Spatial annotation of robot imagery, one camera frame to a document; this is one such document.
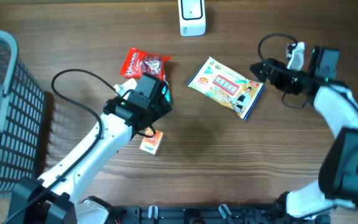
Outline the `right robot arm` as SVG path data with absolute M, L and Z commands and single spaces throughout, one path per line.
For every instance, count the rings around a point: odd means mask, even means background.
M 250 66 L 251 72 L 284 95 L 306 95 L 335 140 L 318 179 L 300 190 L 283 194 L 282 215 L 312 220 L 338 207 L 358 208 L 358 104 L 350 88 L 336 80 L 340 52 L 314 47 L 307 72 L 301 71 L 303 56 L 297 54 L 296 45 L 288 45 L 287 52 L 288 64 L 263 59 Z

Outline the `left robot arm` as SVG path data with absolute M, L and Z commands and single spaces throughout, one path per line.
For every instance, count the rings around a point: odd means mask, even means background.
M 107 161 L 172 109 L 166 82 L 143 74 L 134 89 L 110 99 L 97 123 L 57 165 L 12 191 L 6 223 L 114 223 L 107 202 L 81 196 Z

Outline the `small teal tissue pack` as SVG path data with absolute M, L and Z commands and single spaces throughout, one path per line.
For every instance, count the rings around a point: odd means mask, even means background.
M 165 82 L 166 85 L 164 87 L 164 90 L 165 90 L 165 98 L 166 100 L 170 103 L 171 102 L 171 97 L 170 97 L 170 90 L 169 90 L 169 84 L 168 82 Z

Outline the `red candy bag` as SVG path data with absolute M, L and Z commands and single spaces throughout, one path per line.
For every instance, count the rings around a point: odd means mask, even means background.
M 140 79 L 144 73 L 165 81 L 164 63 L 172 57 L 130 48 L 119 74 L 125 78 Z

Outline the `cream wet wipes pack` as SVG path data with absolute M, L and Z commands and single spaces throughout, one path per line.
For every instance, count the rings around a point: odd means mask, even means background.
M 265 90 L 265 84 L 252 81 L 212 57 L 188 81 L 193 88 L 247 120 Z

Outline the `small orange box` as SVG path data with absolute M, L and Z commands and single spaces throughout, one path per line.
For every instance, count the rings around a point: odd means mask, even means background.
M 139 149 L 151 155 L 156 155 L 162 138 L 163 132 L 156 130 L 156 133 L 151 138 L 143 137 Z

